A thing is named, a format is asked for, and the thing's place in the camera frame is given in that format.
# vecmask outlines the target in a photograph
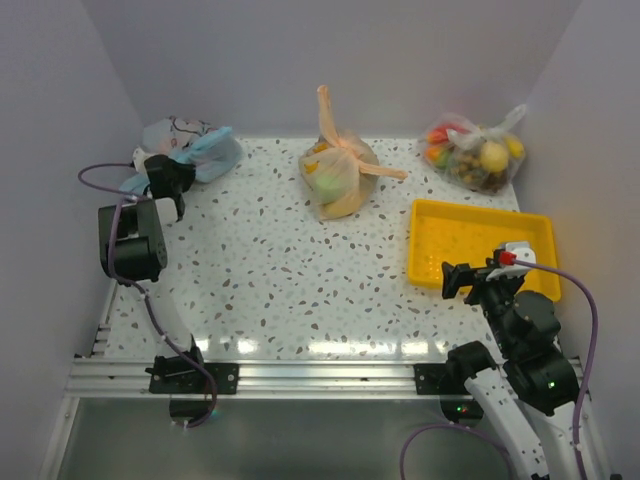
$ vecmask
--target gray floor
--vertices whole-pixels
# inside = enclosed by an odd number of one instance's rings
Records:
[[[223,400],[206,426],[185,432],[170,425],[167,407],[166,400],[83,400],[59,478],[398,479],[404,440],[441,421],[436,403],[423,400]],[[493,447],[450,431],[416,438],[406,467],[408,480],[508,477]]]

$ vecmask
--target orange plastic bag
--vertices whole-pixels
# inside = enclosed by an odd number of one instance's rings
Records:
[[[355,133],[338,133],[326,85],[318,87],[318,106],[321,135],[298,160],[298,166],[313,191],[321,218],[340,218],[357,211],[373,192],[379,176],[407,178],[403,170],[381,167],[371,147]]]

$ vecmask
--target blue plastic bag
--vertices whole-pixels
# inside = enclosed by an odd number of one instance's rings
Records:
[[[196,181],[209,183],[225,174],[242,156],[231,127],[214,128],[198,120],[169,117],[146,127],[142,133],[144,150],[164,154],[178,163],[196,167]],[[120,187],[126,192],[144,193],[149,179],[138,173]]]

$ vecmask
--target cable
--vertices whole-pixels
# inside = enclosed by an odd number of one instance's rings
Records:
[[[158,335],[160,335],[160,337],[166,342],[169,348],[171,348],[171,350],[173,350],[176,353],[176,355],[178,355],[185,362],[191,365],[195,370],[202,373],[202,375],[205,377],[207,381],[205,385],[205,390],[207,386],[211,389],[211,404],[209,405],[209,407],[207,408],[207,411],[204,414],[202,414],[200,417],[192,418],[186,424],[187,428],[197,427],[199,425],[202,425],[211,416],[211,414],[213,413],[213,410],[216,407],[216,402],[218,399],[218,389],[216,387],[216,382],[213,379],[213,376],[204,367],[202,367],[200,364],[198,364],[197,362],[194,362],[192,359],[186,356],[180,350],[180,348],[173,342],[173,340],[169,338],[167,333],[162,329],[162,327],[158,323],[155,313],[153,312],[153,307],[151,306],[151,298],[149,296],[149,292],[147,292],[147,290],[139,283],[133,280],[129,280],[127,278],[123,278],[116,273],[114,252],[115,252],[116,240],[118,237],[118,222],[120,221],[120,215],[122,214],[122,207],[124,206],[125,201],[126,201],[125,198],[121,198],[120,201],[117,203],[116,210],[113,214],[113,221],[111,223],[111,232],[109,234],[109,247],[107,250],[107,265],[108,265],[109,275],[124,285],[134,287],[136,290],[138,290],[142,294],[142,296],[144,297],[144,304],[149,314],[149,319],[151,320],[151,324],[153,325],[153,328],[158,333]]]
[[[109,192],[109,193],[117,193],[118,195],[126,195],[129,197],[134,197],[138,200],[142,200],[146,197],[143,197],[141,195],[132,193],[132,192],[123,192],[122,190],[118,190],[117,188],[111,188],[111,187],[103,187],[102,185],[97,185],[95,183],[89,182],[88,180],[84,179],[84,174],[87,173],[90,170],[95,170],[96,168],[104,168],[104,167],[127,167],[127,168],[132,168],[130,164],[128,163],[97,163],[95,165],[89,165],[88,167],[83,168],[82,170],[80,170],[78,172],[78,180],[80,181],[80,183],[82,183],[83,185],[89,187],[89,188],[93,188],[95,190],[100,190],[102,192]]]
[[[580,470],[580,478],[582,480],[587,479],[587,471],[584,466],[584,460],[582,458],[582,452],[580,451],[580,413],[582,411],[582,404],[584,403],[584,397],[587,394],[589,388],[589,378],[591,377],[591,369],[593,368],[593,357],[596,353],[596,343],[598,341],[598,308],[596,307],[596,301],[593,298],[593,294],[589,291],[587,286],[578,280],[576,277],[563,270],[548,267],[546,265],[540,265],[537,263],[525,262],[515,259],[514,263],[522,265],[523,267],[535,268],[537,270],[543,270],[545,272],[555,273],[561,277],[566,278],[577,286],[584,296],[587,297],[589,302],[589,308],[591,309],[591,340],[589,340],[589,351],[587,353],[587,361],[584,366],[584,375],[582,377],[582,384],[580,385],[580,391],[578,392],[578,398],[576,400],[576,406],[573,409],[573,418],[571,422],[572,435],[573,435],[573,448],[576,455],[576,462],[578,463],[578,470]]]
[[[401,480],[407,480],[407,477],[405,476],[405,473],[404,473],[404,457],[407,453],[407,449],[409,448],[409,445],[411,444],[411,442],[418,435],[420,435],[422,432],[426,432],[427,430],[445,430],[445,429],[451,429],[451,430],[457,430],[459,432],[469,433],[471,435],[478,437],[481,440],[484,440],[485,442],[490,443],[496,450],[498,450],[500,455],[502,455],[502,458],[504,459],[505,463],[507,464],[507,468],[509,469],[509,478],[512,477],[513,472],[511,469],[511,462],[509,461],[509,453],[507,452],[507,449],[503,445],[496,442],[489,435],[479,430],[473,430],[469,427],[465,427],[457,423],[445,423],[445,424],[426,425],[424,427],[420,427],[415,432],[413,432],[409,436],[409,438],[407,438],[407,440],[404,442],[404,445],[402,445],[402,450],[400,450],[400,479]]]

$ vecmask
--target speckled tabletop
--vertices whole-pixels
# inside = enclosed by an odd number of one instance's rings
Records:
[[[474,194],[441,180],[415,140],[365,139],[399,182],[381,178],[359,213],[321,222],[298,173],[315,138],[243,138],[245,156],[185,195],[182,222],[165,228],[163,281],[208,360],[415,360],[439,362],[457,344],[497,346],[462,297],[409,285],[411,204],[428,198],[517,210],[513,190]],[[104,356],[150,360],[145,313],[120,287]]]

